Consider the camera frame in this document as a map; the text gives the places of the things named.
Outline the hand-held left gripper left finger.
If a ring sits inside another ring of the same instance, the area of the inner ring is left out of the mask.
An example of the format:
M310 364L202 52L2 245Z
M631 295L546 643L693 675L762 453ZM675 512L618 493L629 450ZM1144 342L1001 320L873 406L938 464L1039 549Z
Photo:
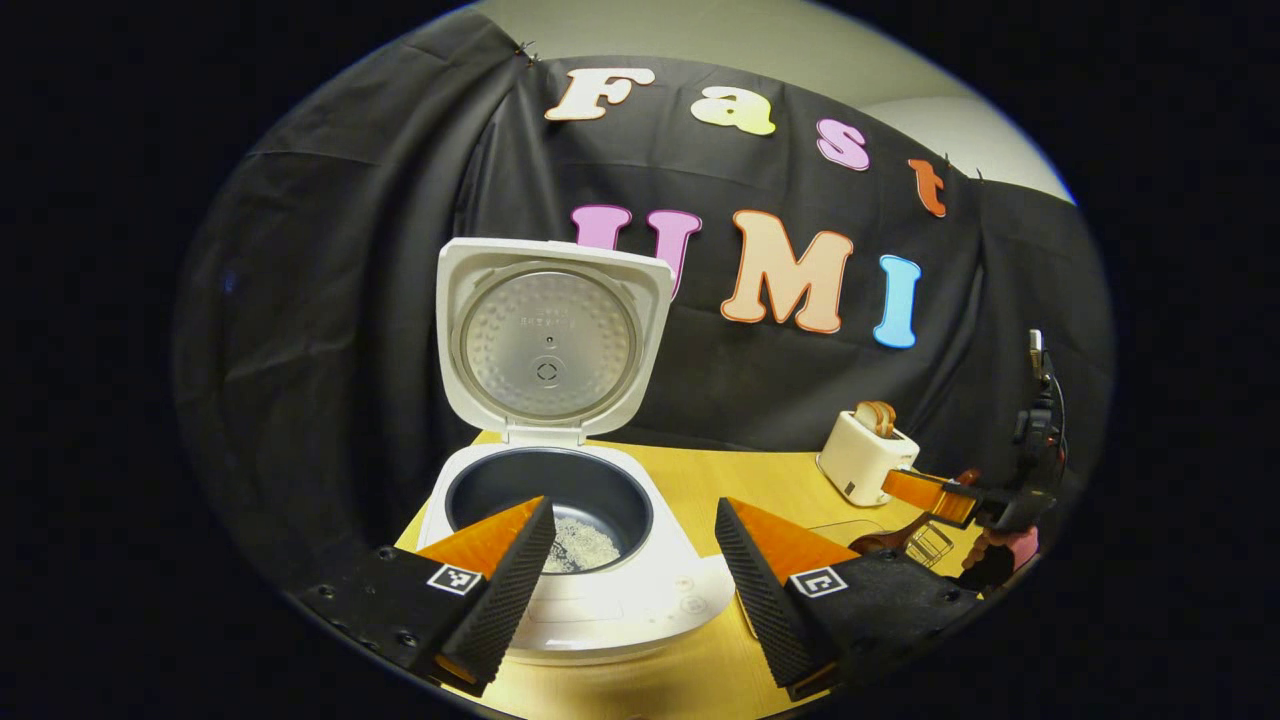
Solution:
M417 551L384 546L292 591L348 641L434 685L494 682L556 538L536 496Z

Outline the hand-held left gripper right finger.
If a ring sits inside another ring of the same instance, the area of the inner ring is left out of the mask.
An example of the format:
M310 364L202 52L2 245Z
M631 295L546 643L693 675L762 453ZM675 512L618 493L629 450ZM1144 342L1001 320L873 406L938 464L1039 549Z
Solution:
M739 498L719 498L716 539L774 683L795 701L868 685L983 607L904 550L851 550Z

